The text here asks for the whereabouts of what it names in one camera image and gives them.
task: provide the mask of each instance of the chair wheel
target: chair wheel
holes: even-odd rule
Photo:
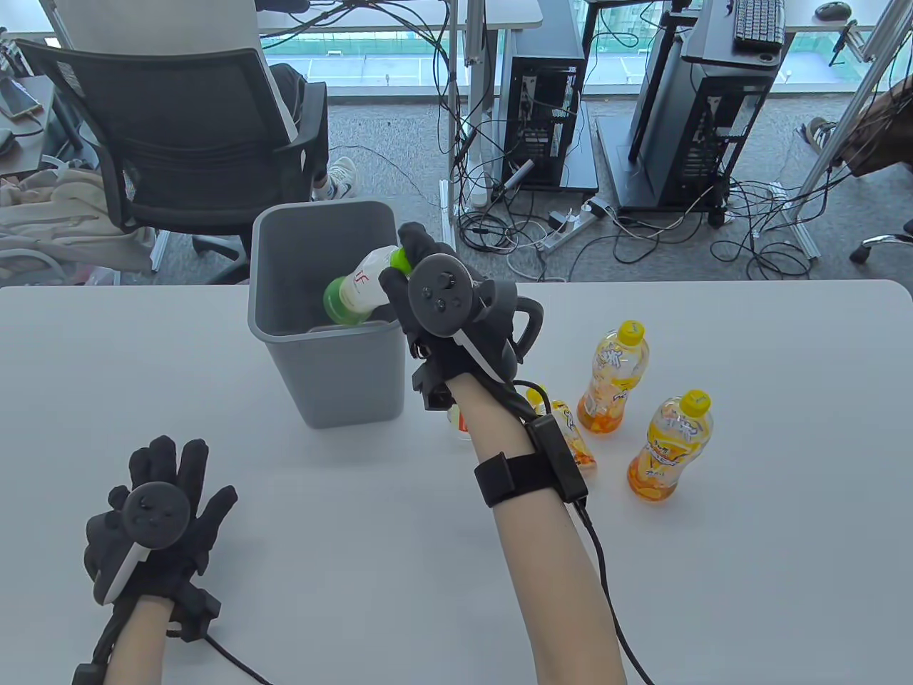
[[[865,264],[868,256],[872,254],[872,248],[867,248],[865,245],[860,245],[858,248],[853,250],[853,254],[850,255],[850,261],[855,264]]]

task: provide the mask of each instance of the sneaker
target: sneaker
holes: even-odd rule
[[[831,140],[835,128],[837,128],[836,121],[828,121],[824,117],[815,117],[807,124],[803,124],[802,134],[808,144],[812,146],[812,149],[821,154],[827,142]],[[839,157],[834,159],[835,165],[839,166],[842,163],[843,160]]]
[[[327,169],[328,182],[314,188],[315,200],[342,200],[358,194],[358,169],[348,157],[340,157]]]

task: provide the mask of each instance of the keyboard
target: keyboard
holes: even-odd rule
[[[735,13],[736,47],[780,52],[786,35],[784,0],[735,0]]]

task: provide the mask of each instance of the plastic bottle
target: plastic bottle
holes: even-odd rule
[[[450,425],[454,427],[456,436],[459,437],[459,439],[472,439],[472,436],[469,435],[469,428],[466,425],[466,420],[463,418],[463,414],[459,410],[459,405],[453,405],[447,409],[447,420],[450,422]]]
[[[371,312],[387,304],[378,277],[387,267],[399,269],[406,276],[412,266],[405,251],[396,245],[377,248],[368,254],[358,268],[348,276],[340,276],[323,291],[323,308],[340,326],[364,323]]]
[[[628,393],[640,383],[650,361],[644,333],[640,321],[625,321],[596,348],[593,378],[577,405],[577,417],[587,430],[611,433],[621,426]]]
[[[639,497],[662,501],[676,491],[685,466],[704,451],[713,435],[710,404],[707,393],[691,390],[656,410],[646,445],[628,466],[628,485]]]
[[[526,398],[536,410],[536,414],[545,416],[545,401],[542,399],[542,395],[531,388],[526,391]],[[568,444],[574,461],[577,462],[577,468],[583,473],[588,470],[596,470],[596,460],[586,443],[583,442],[580,430],[577,429],[577,424],[573,420],[571,408],[563,402],[551,400],[551,412],[555,415],[558,428],[561,429],[561,434],[564,436],[564,442]]]

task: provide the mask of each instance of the button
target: button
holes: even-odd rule
[[[437,276],[437,287],[441,290],[448,290],[457,284],[457,277],[449,271],[444,271]]]

